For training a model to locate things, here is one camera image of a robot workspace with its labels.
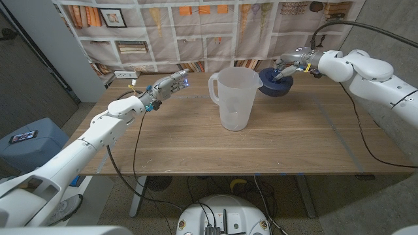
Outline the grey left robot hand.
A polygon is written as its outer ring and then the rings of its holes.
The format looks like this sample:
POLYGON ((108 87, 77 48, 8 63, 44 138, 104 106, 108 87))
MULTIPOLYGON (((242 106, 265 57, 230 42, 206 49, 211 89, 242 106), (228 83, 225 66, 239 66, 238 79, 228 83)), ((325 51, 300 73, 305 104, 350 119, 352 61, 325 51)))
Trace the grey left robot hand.
POLYGON ((173 93, 187 88, 189 86, 186 78, 188 72, 189 69, 180 70, 170 76, 157 80, 154 85, 148 86, 144 94, 140 97, 145 109, 148 112, 158 110, 162 102, 169 99, 173 93))

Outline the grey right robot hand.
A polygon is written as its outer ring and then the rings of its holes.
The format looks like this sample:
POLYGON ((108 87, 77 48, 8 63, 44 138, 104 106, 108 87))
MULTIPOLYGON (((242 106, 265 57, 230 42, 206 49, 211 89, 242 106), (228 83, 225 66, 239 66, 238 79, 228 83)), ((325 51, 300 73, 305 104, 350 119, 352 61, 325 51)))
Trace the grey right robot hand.
POLYGON ((279 73, 273 77, 272 81, 276 82, 282 78, 293 75, 300 67, 304 67, 305 69, 308 68, 308 65, 317 67, 322 56, 323 52, 312 50, 307 47, 285 52, 275 61, 274 69, 279 73))

